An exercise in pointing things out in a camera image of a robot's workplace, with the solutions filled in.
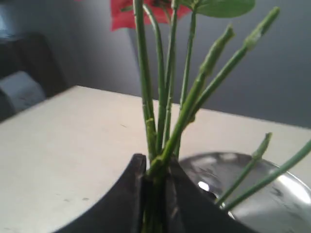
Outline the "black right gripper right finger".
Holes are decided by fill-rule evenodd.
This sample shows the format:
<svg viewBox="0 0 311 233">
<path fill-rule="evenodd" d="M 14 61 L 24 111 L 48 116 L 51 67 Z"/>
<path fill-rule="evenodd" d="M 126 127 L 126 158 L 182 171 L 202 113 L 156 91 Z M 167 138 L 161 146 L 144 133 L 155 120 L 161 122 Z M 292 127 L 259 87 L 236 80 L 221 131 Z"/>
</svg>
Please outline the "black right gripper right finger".
<svg viewBox="0 0 311 233">
<path fill-rule="evenodd" d="M 164 186 L 164 232 L 251 233 L 217 207 L 190 180 L 176 159 L 168 163 Z"/>
</svg>

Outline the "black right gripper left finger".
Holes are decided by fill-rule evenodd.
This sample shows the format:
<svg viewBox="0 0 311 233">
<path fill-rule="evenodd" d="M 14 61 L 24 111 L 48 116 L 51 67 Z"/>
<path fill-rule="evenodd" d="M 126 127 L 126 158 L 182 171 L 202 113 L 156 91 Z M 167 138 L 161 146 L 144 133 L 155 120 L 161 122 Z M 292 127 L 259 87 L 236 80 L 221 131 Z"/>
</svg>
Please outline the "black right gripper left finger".
<svg viewBox="0 0 311 233">
<path fill-rule="evenodd" d="M 146 156 L 134 154 L 111 189 L 57 233 L 139 233 L 145 201 Z"/>
</svg>

